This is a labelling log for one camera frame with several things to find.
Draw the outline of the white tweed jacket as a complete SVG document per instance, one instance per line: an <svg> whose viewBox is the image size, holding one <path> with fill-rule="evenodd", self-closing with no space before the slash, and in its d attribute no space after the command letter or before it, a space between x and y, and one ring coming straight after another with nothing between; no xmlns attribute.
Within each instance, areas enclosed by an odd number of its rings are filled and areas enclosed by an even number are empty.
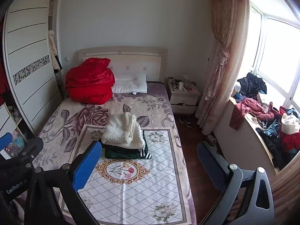
<svg viewBox="0 0 300 225"><path fill-rule="evenodd" d="M126 149L144 149L146 145L140 124L130 112L110 115L101 141Z"/></svg>

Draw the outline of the clothes pile on sill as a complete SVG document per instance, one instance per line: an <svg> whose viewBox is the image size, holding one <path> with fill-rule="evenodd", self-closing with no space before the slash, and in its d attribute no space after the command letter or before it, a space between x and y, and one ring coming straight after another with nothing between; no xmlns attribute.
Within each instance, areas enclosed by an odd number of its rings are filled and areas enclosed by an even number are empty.
<svg viewBox="0 0 300 225"><path fill-rule="evenodd" d="M283 169L299 152L299 114L293 108L276 109L272 102L264 107L258 96L267 93L266 83L252 73L237 82L241 88L234 95L229 126L237 131L247 114L255 117L261 124L256 131L272 154L274 167Z"/></svg>

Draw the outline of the white drawer unit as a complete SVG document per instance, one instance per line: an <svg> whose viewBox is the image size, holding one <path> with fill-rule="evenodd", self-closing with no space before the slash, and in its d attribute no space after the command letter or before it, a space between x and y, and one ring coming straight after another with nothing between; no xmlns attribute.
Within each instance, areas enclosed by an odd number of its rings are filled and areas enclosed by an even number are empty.
<svg viewBox="0 0 300 225"><path fill-rule="evenodd" d="M13 117L6 106L1 105L1 137L10 133L12 135L12 141L1 150L1 157L10 159L15 157L27 144L27 139L21 132L18 125L22 120L21 116Z"/></svg>

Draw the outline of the white slippers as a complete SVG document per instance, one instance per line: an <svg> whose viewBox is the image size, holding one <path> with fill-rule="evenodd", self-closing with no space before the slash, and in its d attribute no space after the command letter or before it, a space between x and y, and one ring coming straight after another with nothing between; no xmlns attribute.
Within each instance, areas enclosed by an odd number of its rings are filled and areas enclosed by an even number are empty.
<svg viewBox="0 0 300 225"><path fill-rule="evenodd" d="M212 135L208 135L207 139L209 141L209 145L211 146L211 148L214 149L215 152L217 152L218 151L217 140Z"/></svg>

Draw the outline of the green striped garment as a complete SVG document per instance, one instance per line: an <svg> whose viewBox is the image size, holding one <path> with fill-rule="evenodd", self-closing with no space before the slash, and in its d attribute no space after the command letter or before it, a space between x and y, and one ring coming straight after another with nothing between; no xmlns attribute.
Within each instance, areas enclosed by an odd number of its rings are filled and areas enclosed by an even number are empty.
<svg viewBox="0 0 300 225"><path fill-rule="evenodd" d="M126 149L118 146L112 146L108 144L101 143L102 148L105 149L105 158L110 159L151 159L152 155L149 153L148 146L146 143L146 138L144 131L142 131L143 140L145 141L145 147L143 149Z"/></svg>

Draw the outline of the black shoes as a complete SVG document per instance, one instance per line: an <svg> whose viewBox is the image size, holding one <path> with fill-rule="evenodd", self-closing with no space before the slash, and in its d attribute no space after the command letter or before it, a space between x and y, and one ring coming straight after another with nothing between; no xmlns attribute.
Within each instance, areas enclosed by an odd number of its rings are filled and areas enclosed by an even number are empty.
<svg viewBox="0 0 300 225"><path fill-rule="evenodd" d="M190 118L179 118L179 122L182 123L183 125L186 125L188 128L192 128L193 124Z"/></svg>

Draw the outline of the white diamond pattern mat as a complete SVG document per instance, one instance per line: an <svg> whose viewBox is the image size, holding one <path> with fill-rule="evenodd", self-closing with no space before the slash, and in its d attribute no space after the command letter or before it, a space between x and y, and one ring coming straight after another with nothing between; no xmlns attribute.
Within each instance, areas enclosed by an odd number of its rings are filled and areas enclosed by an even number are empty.
<svg viewBox="0 0 300 225"><path fill-rule="evenodd" d="M150 159L99 158L78 191L99 224L191 223L184 165L171 131L144 131Z"/></svg>

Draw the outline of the white sliding wardrobe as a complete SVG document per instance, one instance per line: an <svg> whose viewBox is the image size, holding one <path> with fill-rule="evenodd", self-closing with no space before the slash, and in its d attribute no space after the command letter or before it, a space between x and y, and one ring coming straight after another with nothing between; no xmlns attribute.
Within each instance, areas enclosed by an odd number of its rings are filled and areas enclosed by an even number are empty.
<svg viewBox="0 0 300 225"><path fill-rule="evenodd" d="M14 0L4 19L4 67L12 95L37 136L62 102L50 54L50 0Z"/></svg>

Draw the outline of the white bedside table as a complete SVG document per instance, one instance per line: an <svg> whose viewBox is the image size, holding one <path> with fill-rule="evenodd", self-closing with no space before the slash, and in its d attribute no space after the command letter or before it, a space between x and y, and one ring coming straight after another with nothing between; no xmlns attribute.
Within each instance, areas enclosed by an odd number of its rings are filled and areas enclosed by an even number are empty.
<svg viewBox="0 0 300 225"><path fill-rule="evenodd" d="M169 77L167 92L174 114L194 114L200 92L193 83L189 83L188 86L185 86L183 81Z"/></svg>

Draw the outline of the purple floral bed blanket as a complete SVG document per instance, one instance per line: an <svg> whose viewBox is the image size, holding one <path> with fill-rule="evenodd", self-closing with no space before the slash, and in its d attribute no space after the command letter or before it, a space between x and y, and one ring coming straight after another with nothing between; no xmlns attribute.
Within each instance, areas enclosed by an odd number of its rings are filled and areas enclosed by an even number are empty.
<svg viewBox="0 0 300 225"><path fill-rule="evenodd" d="M40 132L44 170L72 162L93 141L101 157L79 195L97 224L195 224L186 162L166 88L114 94L103 105L65 99Z"/></svg>

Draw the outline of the red quilt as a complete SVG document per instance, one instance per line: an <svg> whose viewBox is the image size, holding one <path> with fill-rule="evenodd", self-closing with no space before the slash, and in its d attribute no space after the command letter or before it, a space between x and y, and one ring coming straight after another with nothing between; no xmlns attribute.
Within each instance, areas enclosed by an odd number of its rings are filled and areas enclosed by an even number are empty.
<svg viewBox="0 0 300 225"><path fill-rule="evenodd" d="M66 73L69 98L85 104L105 104L112 98L115 78L108 58L91 57Z"/></svg>

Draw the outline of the white pillow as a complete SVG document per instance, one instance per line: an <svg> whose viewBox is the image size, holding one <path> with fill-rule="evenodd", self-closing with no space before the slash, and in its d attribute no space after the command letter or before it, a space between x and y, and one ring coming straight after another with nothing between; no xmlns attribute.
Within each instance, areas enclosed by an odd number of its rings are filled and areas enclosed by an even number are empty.
<svg viewBox="0 0 300 225"><path fill-rule="evenodd" d="M115 75L115 83L112 86L114 94L147 93L147 75L146 74L123 74Z"/></svg>

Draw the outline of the cream bed headboard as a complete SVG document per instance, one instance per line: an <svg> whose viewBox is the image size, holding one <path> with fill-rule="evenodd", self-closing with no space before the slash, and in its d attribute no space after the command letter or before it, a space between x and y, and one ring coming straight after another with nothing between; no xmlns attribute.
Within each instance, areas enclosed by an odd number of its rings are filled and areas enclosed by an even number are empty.
<svg viewBox="0 0 300 225"><path fill-rule="evenodd" d="M157 47L110 46L80 49L78 61L91 57L110 59L109 68L115 75L146 74L148 81L164 83L168 50Z"/></svg>

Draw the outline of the pink floral curtain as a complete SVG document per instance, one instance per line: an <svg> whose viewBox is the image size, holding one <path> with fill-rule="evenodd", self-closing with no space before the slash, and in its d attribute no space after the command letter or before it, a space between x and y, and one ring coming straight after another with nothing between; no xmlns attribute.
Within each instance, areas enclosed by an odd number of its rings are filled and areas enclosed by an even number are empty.
<svg viewBox="0 0 300 225"><path fill-rule="evenodd" d="M216 127L241 68L250 16L250 0L211 0L211 27L218 45L195 116L204 135Z"/></svg>

